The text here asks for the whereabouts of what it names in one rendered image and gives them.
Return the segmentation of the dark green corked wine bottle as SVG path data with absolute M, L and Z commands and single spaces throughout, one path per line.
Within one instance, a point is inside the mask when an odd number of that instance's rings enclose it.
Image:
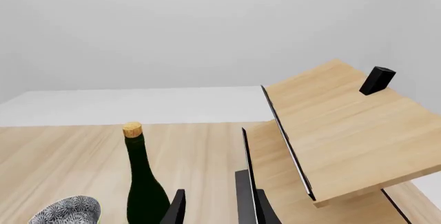
M 159 224 L 170 201 L 150 168 L 142 125 L 138 122 L 124 124 L 123 135 L 132 179 L 127 198 L 127 221 L 129 224 Z

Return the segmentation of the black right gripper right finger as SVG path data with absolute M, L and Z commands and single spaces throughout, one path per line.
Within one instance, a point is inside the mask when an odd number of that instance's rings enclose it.
M 260 201 L 260 206 L 262 208 L 263 217 L 265 224 L 282 224 L 280 219 L 277 217 L 275 211 L 273 210 L 265 191 L 262 189 L 257 189 L 258 200 Z

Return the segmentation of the pale wooden cabinet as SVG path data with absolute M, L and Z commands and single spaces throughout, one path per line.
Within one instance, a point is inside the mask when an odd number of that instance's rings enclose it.
M 360 93 L 369 74 L 332 60 L 263 87 L 312 207 L 326 224 L 441 224 L 412 184 L 441 172 L 441 116 L 389 86 Z

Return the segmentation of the small black block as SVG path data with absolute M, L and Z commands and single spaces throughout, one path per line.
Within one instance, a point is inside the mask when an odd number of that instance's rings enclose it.
M 359 92 L 364 95 L 371 95 L 382 91 L 388 86 L 395 74 L 394 70 L 375 66 L 362 84 Z

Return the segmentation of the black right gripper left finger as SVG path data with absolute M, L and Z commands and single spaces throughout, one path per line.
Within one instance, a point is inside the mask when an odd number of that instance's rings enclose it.
M 186 197 L 185 190 L 176 191 L 175 197 L 160 224 L 183 224 L 185 218 Z

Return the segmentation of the grey patterned bowl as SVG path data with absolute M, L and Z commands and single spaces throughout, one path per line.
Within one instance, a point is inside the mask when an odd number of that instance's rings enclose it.
M 28 224 L 101 224 L 101 205 L 91 196 L 70 196 L 36 213 Z

